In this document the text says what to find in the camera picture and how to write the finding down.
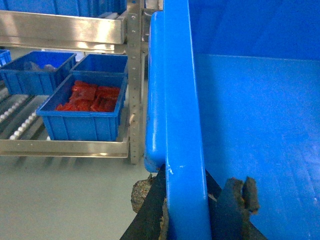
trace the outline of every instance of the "perforated metal post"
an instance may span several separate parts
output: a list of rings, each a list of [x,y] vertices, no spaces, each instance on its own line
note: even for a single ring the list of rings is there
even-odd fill
[[[142,95],[142,8],[143,0],[127,2],[127,48],[128,55],[128,89],[129,89],[129,134],[130,161],[137,164],[142,157],[141,141],[141,95]]]

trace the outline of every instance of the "gray floor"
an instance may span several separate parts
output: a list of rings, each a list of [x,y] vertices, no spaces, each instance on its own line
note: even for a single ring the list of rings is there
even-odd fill
[[[118,240],[136,215],[132,186],[148,175],[142,161],[2,156],[0,240]]]

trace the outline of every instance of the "storage rack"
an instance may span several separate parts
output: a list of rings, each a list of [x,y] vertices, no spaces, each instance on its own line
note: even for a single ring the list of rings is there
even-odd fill
[[[0,102],[4,114],[0,116],[0,155],[130,158],[132,164],[139,162],[143,156],[141,130],[144,61],[148,51],[150,13],[153,12],[144,9],[144,5],[143,0],[128,0],[126,12],[116,19],[0,10],[0,46],[126,53],[129,96],[116,141],[51,141],[47,138],[41,118],[32,114],[32,110],[44,98],[9,96],[2,84]],[[31,109],[31,112],[27,118],[24,115],[23,122],[20,119],[23,114],[20,113],[25,108]]]

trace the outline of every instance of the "blue plastic crate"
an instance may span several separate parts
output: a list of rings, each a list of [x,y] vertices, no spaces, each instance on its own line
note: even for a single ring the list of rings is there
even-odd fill
[[[106,12],[123,13],[125,0],[0,0],[0,10],[96,18]]]
[[[268,239],[320,239],[319,11],[177,0],[152,16],[145,166],[166,164],[170,239],[212,239],[205,169],[256,179]]]
[[[69,101],[75,80],[121,88],[114,112],[55,111],[59,104],[64,105]],[[115,141],[126,89],[127,78],[123,76],[70,74],[54,94],[38,108],[36,114],[42,116],[51,140]]]
[[[56,70],[24,70],[24,63],[29,61],[40,68],[51,64]],[[1,67],[0,74],[10,94],[51,95],[75,64],[73,53],[32,51]]]
[[[128,56],[88,54],[71,69],[71,72],[75,76],[83,74],[127,76]]]
[[[0,66],[4,66],[11,62],[11,55],[9,50],[0,50]]]

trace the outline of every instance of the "red package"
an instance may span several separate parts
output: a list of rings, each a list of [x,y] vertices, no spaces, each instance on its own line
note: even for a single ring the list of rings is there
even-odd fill
[[[72,95],[65,105],[59,104],[57,111],[114,112],[120,88],[97,86],[76,80]]]
[[[76,102],[77,100],[93,101],[95,100],[96,90],[97,89],[95,87],[86,87],[77,91],[73,91],[69,100],[72,103]]]
[[[76,91],[86,91],[88,88],[94,88],[97,90],[98,85],[96,84],[89,84],[83,81],[76,80],[74,81],[74,85],[72,86],[72,92]]]
[[[57,111],[78,111],[78,108],[74,104],[67,102],[65,105],[59,104],[55,110],[57,110]]]
[[[78,100],[75,105],[79,111],[89,112],[92,103],[93,101]]]
[[[114,98],[104,98],[98,96],[90,109],[93,112],[114,112],[117,104],[117,100]]]
[[[118,87],[109,87],[109,86],[99,86],[96,95],[103,98],[117,98],[120,93],[120,88]]]

